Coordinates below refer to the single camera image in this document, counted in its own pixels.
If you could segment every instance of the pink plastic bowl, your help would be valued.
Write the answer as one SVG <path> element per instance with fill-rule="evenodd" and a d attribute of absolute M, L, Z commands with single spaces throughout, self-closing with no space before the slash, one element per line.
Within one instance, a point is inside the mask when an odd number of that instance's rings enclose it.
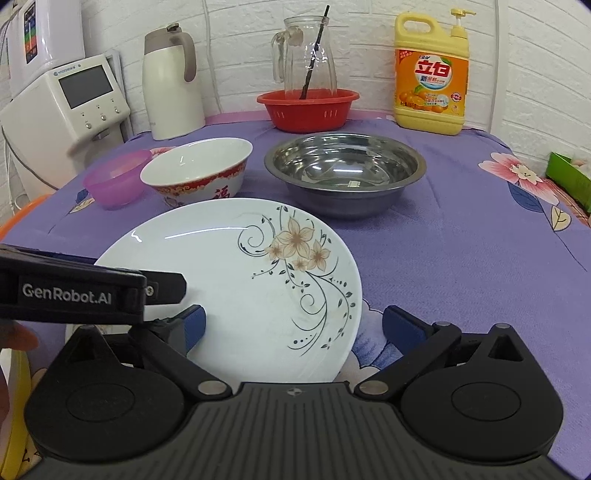
<path fill-rule="evenodd" d="M 82 185 L 105 208 L 127 205 L 140 197 L 146 189 L 139 174 L 150 160 L 150 150 L 122 155 L 96 167 L 82 181 Z"/>

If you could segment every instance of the metal basin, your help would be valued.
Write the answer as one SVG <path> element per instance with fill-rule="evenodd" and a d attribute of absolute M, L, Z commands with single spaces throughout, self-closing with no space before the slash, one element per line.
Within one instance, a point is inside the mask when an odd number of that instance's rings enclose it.
<path fill-rule="evenodd" d="M 414 149 L 385 137 L 327 132 L 277 145 L 267 170 L 311 213 L 364 218 L 387 210 L 427 171 Z"/>

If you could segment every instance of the green box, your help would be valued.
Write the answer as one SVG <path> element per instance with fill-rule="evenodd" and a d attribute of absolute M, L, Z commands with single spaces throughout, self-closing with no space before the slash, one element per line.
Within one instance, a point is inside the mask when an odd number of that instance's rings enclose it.
<path fill-rule="evenodd" d="M 591 213 L 591 180 L 570 162 L 571 158 L 552 152 L 546 176 L 574 198 L 587 213 Z"/>

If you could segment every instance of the floral pattern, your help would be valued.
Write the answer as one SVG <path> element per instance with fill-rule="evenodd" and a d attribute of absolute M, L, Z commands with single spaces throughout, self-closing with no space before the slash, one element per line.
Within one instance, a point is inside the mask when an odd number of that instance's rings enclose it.
<path fill-rule="evenodd" d="M 505 153 L 491 153 L 491 160 L 485 160 L 478 166 L 497 177 L 517 185 L 526 192 L 548 202 L 552 205 L 558 205 L 558 198 L 554 190 L 545 180 L 536 175 L 527 166 L 523 165 L 521 160 L 513 155 Z"/>
<path fill-rule="evenodd" d="M 296 336 L 288 348 L 301 355 L 318 344 L 329 350 L 345 335 L 360 299 L 354 299 L 347 282 L 338 278 L 339 258 L 331 255 L 332 240 L 327 234 L 318 230 L 312 219 L 296 218 L 296 210 L 290 212 L 285 205 L 276 210 L 277 221 L 262 215 L 259 224 L 245 227 L 238 236 L 238 248 L 270 262 L 252 273 L 253 280 L 278 272 L 278 279 L 298 293 L 304 320 L 291 319 Z"/>

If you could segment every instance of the red plastic basket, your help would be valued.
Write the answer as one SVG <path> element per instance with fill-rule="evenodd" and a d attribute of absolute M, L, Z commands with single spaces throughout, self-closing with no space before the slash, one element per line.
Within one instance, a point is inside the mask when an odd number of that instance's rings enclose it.
<path fill-rule="evenodd" d="M 286 100 L 285 92 L 264 93 L 256 99 L 267 108 L 273 124 L 285 132 L 310 134 L 342 127 L 347 121 L 351 103 L 359 98 L 357 92 L 338 89 L 330 98 Z"/>

